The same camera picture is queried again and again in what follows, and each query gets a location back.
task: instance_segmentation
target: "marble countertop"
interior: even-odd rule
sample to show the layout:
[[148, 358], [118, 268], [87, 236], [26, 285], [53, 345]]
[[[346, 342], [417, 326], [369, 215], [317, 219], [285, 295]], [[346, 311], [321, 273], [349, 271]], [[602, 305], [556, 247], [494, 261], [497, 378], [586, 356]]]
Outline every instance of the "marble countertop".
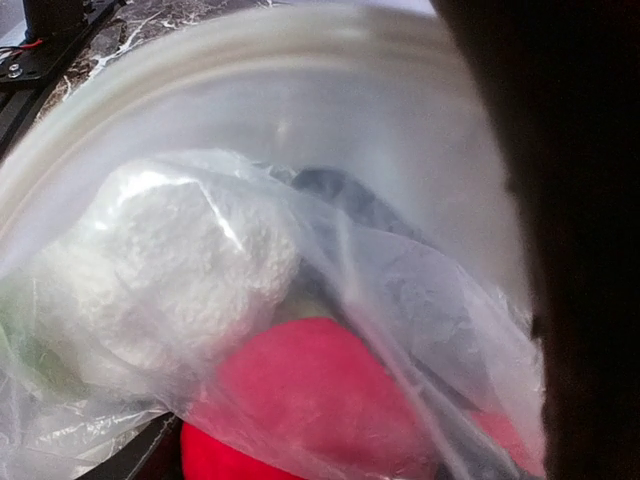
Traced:
[[135, 48], [168, 33], [272, 0], [129, 0], [78, 56], [40, 111], [51, 108]]

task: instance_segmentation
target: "wrinkled plastic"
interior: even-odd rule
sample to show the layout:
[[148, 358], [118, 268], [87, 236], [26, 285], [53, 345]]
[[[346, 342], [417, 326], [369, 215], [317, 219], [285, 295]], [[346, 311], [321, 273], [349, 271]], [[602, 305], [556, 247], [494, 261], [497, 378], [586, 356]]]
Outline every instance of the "wrinkled plastic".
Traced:
[[[78, 476], [166, 410], [310, 480], [418, 479], [434, 465], [521, 478], [474, 421], [495, 413], [541, 472], [541, 373], [508, 302], [359, 184], [328, 192], [289, 177], [221, 150], [127, 163], [0, 281], [2, 478]], [[291, 444], [221, 386], [231, 355], [305, 312], [353, 332], [401, 389], [425, 439], [411, 468]], [[344, 420], [326, 419], [336, 439]]]

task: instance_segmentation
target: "plastic container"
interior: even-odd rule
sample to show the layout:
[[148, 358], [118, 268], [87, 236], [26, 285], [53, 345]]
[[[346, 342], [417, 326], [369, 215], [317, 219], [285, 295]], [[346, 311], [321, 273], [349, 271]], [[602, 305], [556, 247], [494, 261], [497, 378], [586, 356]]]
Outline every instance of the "plastic container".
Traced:
[[[448, 32], [348, 6], [243, 12], [168, 36], [52, 111], [0, 172], [0, 278], [70, 226], [117, 166], [214, 148], [349, 172], [528, 310], [504, 167]], [[502, 387], [508, 397], [517, 384]], [[531, 417], [524, 430], [537, 427]]]

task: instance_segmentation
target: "green object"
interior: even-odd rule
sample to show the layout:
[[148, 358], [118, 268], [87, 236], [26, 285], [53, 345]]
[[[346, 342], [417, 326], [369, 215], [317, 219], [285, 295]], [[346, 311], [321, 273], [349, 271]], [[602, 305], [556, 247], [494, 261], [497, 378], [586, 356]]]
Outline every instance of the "green object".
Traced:
[[0, 361], [37, 395], [78, 400], [87, 386], [37, 338], [36, 285], [23, 272], [0, 281]]

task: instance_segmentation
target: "black metal bracket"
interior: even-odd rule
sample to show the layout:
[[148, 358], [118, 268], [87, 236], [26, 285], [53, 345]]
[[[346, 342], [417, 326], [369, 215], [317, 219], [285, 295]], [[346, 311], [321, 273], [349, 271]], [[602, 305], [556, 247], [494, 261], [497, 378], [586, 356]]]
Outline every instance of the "black metal bracket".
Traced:
[[57, 77], [78, 56], [87, 41], [125, 0], [93, 0], [86, 4], [86, 22], [46, 38], [36, 48], [22, 50], [0, 64], [0, 92], [33, 89]]
[[87, 13], [86, 24], [73, 32], [53, 35], [37, 48], [0, 64], [0, 162], [36, 118], [58, 79], [124, 4], [125, 0], [94, 0], [95, 10]]

